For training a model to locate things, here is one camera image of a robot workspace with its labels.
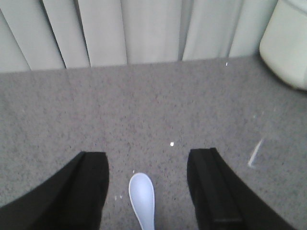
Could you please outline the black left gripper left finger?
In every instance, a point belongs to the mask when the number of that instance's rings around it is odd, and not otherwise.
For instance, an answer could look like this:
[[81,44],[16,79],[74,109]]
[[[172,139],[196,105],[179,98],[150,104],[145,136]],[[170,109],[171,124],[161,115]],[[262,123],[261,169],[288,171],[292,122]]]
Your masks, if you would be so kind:
[[2,230],[98,230],[109,186],[104,152],[80,152],[41,185],[0,209]]

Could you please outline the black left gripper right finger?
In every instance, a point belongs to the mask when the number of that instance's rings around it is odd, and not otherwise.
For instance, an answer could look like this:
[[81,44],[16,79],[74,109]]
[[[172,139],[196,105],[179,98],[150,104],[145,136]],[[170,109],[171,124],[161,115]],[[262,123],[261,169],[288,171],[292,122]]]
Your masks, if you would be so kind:
[[227,165],[217,149],[192,149],[187,181],[200,230],[292,230]]

